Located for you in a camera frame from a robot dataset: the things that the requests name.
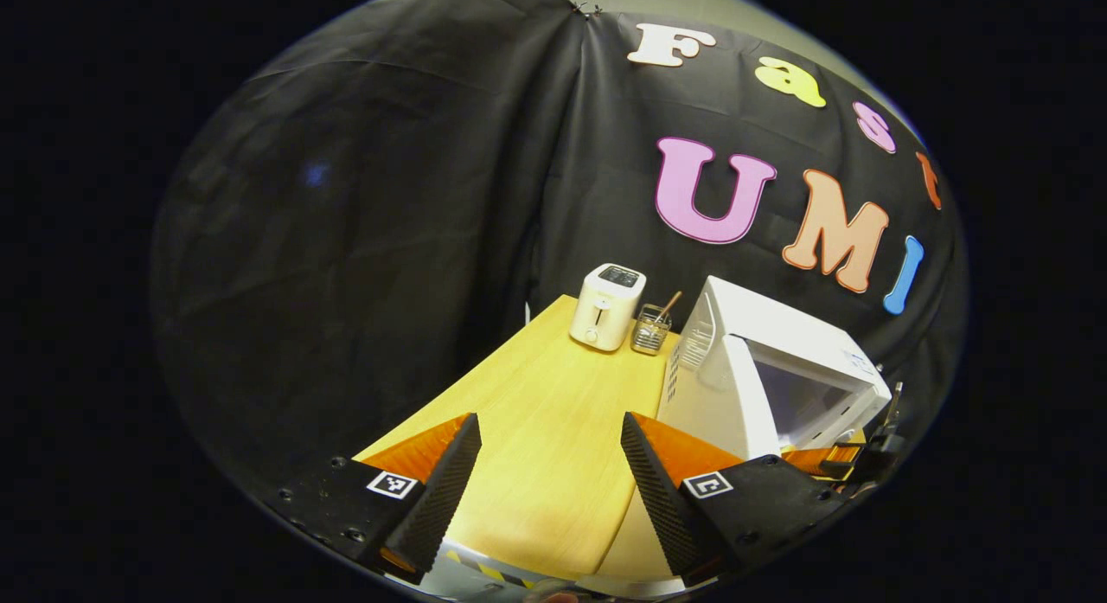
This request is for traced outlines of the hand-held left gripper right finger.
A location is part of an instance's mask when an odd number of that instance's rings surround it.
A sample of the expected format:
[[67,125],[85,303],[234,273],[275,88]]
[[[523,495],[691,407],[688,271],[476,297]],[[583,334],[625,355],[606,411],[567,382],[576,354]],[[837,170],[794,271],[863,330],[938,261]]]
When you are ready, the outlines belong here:
[[621,446],[669,570],[689,588],[775,560],[847,503],[783,454],[743,459],[633,410]]

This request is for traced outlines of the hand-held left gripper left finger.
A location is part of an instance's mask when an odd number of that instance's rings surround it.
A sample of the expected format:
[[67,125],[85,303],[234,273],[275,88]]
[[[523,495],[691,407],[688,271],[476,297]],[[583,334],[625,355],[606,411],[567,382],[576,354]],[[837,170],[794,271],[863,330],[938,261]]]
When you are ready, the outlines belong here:
[[329,457],[265,493],[263,501],[338,555],[418,586],[438,557],[479,451],[478,415],[461,414],[362,459]]

